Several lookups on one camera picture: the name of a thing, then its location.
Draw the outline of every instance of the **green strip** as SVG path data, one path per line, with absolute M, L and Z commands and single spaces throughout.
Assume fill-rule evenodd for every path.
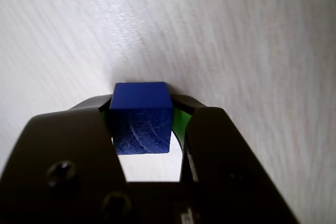
M 184 148 L 185 130 L 187 129 L 190 118 L 191 115 L 174 107 L 173 131 L 175 132 L 177 140 L 180 142 L 182 149 Z

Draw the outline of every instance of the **wooden block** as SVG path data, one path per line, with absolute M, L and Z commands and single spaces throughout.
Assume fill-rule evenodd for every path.
M 110 111 L 118 155 L 169 152 L 173 104 L 166 83 L 117 83 Z

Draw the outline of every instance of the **white surface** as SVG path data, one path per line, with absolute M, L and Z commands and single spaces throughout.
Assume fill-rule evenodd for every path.
M 336 222 L 336 0 L 0 6 L 1 165 L 33 115 L 166 81 L 227 111 L 299 220 Z
M 120 155 L 118 158 L 129 182 L 180 180 L 182 151 L 174 134 L 171 136 L 169 153 Z

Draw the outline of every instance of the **screw head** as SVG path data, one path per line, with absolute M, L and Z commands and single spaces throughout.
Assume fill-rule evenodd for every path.
M 132 204 L 126 193 L 114 191 L 104 198 L 102 209 L 104 212 L 104 221 L 122 223 L 129 217 Z
M 76 166 L 71 161 L 54 163 L 47 171 L 48 186 L 56 188 L 73 180 L 76 176 Z

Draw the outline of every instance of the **blue wooden block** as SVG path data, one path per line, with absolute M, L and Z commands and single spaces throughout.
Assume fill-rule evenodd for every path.
M 117 83 L 110 111 L 118 155 L 169 152 L 173 104 L 166 83 Z

